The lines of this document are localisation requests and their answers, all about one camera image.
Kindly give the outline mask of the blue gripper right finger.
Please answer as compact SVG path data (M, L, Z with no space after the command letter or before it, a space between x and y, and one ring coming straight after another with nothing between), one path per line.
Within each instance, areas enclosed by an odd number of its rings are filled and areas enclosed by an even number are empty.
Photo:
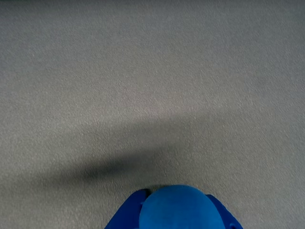
M243 229L242 225L237 221L237 219L217 198L210 194L207 194L207 197L212 201L219 212L225 229Z

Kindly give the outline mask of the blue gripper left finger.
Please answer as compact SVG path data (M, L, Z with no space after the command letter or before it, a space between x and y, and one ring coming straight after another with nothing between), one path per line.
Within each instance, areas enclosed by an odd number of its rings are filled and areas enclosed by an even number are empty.
M133 192L119 207L105 229L138 229L142 205L149 195L148 189Z

